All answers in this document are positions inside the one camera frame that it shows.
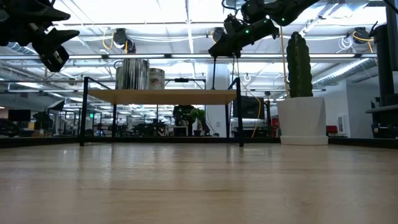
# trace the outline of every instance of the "floor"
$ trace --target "floor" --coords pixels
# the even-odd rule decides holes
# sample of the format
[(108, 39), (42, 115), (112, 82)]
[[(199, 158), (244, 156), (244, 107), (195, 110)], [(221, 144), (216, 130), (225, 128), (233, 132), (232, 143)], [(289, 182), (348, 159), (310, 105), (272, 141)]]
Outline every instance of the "floor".
[(398, 223), (398, 151), (280, 144), (0, 149), (1, 223)]

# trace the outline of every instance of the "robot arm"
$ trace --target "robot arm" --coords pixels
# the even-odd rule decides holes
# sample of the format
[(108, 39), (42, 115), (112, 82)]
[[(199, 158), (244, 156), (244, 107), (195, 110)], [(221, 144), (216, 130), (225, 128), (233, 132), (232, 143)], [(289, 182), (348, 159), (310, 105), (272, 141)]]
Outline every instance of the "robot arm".
[(61, 46), (79, 35), (76, 30), (47, 29), (53, 21), (64, 21), (70, 15), (53, 8), (49, 0), (0, 0), (0, 46), (17, 42), (21, 46), (32, 43), (40, 60), (51, 72), (59, 72), (69, 59)]
[(264, 0), (247, 0), (241, 7), (243, 21), (230, 14), (224, 21), (226, 33), (209, 49), (209, 53), (214, 58), (233, 55), (240, 57), (244, 46), (254, 44), (268, 35), (274, 39), (279, 36), (279, 29), (274, 22), (279, 26), (287, 26), (318, 1), (276, 0), (266, 4)]

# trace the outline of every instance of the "wall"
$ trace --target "wall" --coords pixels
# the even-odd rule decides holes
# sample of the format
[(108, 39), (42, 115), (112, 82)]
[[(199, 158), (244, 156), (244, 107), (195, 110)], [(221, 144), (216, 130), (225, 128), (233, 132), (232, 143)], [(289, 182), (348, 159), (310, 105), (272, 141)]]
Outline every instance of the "wall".
[(326, 125), (337, 126), (338, 117), (343, 114), (346, 131), (345, 134), (339, 133), (339, 135), (350, 138), (346, 80), (340, 81), (335, 86), (327, 86), (325, 88), (325, 92), (315, 92), (314, 96), (320, 96), (325, 99)]
[(351, 138), (373, 138), (372, 115), (365, 111), (371, 109), (371, 101), (375, 102), (379, 95), (379, 87), (374, 83), (347, 83)]

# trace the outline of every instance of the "cylindrical container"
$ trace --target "cylindrical container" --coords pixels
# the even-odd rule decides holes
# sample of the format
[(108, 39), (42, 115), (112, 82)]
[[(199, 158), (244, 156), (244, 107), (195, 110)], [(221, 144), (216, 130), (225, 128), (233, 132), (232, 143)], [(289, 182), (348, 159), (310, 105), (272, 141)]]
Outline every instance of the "cylindrical container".
[(149, 70), (149, 89), (150, 90), (164, 90), (165, 86), (165, 72), (158, 68), (151, 68)]
[(121, 75), (116, 80), (123, 90), (147, 90), (149, 84), (149, 62), (141, 59), (124, 59)]
[(121, 90), (123, 88), (123, 68), (118, 67), (116, 69), (116, 85), (115, 90)]

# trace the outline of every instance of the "white planter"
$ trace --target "white planter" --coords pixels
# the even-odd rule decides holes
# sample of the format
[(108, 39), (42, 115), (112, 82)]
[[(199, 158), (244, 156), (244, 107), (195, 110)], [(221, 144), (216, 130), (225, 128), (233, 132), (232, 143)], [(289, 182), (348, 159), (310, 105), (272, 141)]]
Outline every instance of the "white planter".
[(298, 97), (277, 102), (282, 144), (319, 146), (328, 144), (325, 100)]

